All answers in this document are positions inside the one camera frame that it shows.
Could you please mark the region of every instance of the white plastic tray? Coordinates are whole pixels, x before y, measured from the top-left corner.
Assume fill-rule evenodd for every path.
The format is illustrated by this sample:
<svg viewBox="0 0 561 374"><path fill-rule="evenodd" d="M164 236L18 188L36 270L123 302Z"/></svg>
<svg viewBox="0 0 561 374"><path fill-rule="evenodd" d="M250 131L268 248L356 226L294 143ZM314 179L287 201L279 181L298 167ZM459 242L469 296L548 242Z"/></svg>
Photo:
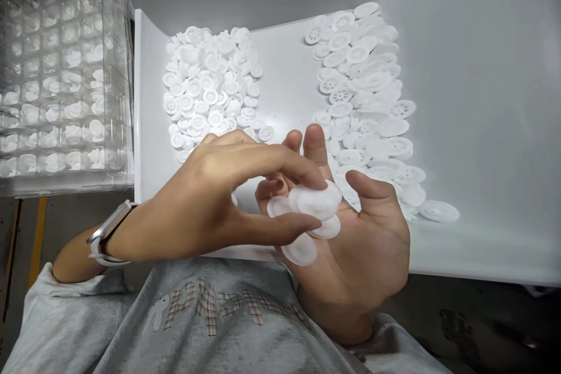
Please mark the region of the white plastic tray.
<svg viewBox="0 0 561 374"><path fill-rule="evenodd" d="M370 0L132 1L135 188L142 201L179 168L161 106L168 36L188 25L249 27L264 68L259 106L281 141L288 130L304 129L324 100L301 20ZM400 32L403 96L418 103L408 133L411 163L427 171L431 199L462 213L451 225L411 225L411 271L561 284L558 0L376 1ZM236 192L247 211L256 210L255 184ZM246 246L217 254L273 253Z"/></svg>

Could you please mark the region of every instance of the gray t-shirt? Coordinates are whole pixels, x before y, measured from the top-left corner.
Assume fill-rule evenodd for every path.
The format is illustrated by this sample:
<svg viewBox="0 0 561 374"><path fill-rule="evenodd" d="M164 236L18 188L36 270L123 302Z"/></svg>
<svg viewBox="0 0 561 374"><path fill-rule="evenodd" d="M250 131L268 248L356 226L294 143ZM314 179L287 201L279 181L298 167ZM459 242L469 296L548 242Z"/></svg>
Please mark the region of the gray t-shirt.
<svg viewBox="0 0 561 374"><path fill-rule="evenodd" d="M395 321L355 351L302 310L280 263L194 258L157 264L138 295L122 272L27 293L4 373L441 373Z"/></svg>

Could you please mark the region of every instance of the clear plastic tray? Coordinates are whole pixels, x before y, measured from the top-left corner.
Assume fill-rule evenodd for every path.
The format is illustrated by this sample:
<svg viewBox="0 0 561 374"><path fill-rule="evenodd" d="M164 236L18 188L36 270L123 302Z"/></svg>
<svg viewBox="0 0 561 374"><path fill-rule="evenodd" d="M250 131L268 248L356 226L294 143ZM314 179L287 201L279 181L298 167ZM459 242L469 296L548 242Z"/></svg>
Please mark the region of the clear plastic tray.
<svg viewBox="0 0 561 374"><path fill-rule="evenodd" d="M125 8L117 0L6 0L0 196L133 183Z"/></svg>

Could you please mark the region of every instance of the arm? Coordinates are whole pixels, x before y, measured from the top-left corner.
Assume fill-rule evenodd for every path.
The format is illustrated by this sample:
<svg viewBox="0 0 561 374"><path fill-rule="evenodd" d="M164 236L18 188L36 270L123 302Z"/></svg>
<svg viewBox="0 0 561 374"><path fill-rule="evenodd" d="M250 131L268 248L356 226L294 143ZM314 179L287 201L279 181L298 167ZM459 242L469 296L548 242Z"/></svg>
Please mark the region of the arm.
<svg viewBox="0 0 561 374"><path fill-rule="evenodd" d="M187 258L235 244L289 244L320 222L299 213L274 219L246 214L231 201L237 186L274 171L311 188L327 186L311 161L284 146L258 144L238 130L219 138L210 134L151 200L127 215L101 252L144 262ZM60 252L53 265L58 281L83 282L106 269L88 258L86 239L96 229L85 230Z"/></svg>
<svg viewBox="0 0 561 374"><path fill-rule="evenodd" d="M372 337L370 317L359 306L322 303L302 285L298 287L297 295L308 316L338 344L356 345Z"/></svg>

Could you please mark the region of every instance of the right hand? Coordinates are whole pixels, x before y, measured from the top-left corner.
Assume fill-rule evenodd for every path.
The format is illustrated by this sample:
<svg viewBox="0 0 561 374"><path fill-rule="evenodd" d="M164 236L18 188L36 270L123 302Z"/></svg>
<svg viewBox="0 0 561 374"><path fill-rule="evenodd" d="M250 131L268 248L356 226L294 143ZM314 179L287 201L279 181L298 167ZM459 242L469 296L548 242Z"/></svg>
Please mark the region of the right hand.
<svg viewBox="0 0 561 374"><path fill-rule="evenodd" d="M209 134L164 187L123 220L105 250L118 259L153 261L236 244L290 244L321 222L303 213L247 214L231 200L236 187L273 172L313 189L327 188L317 165L286 146L256 143L241 130Z"/></svg>

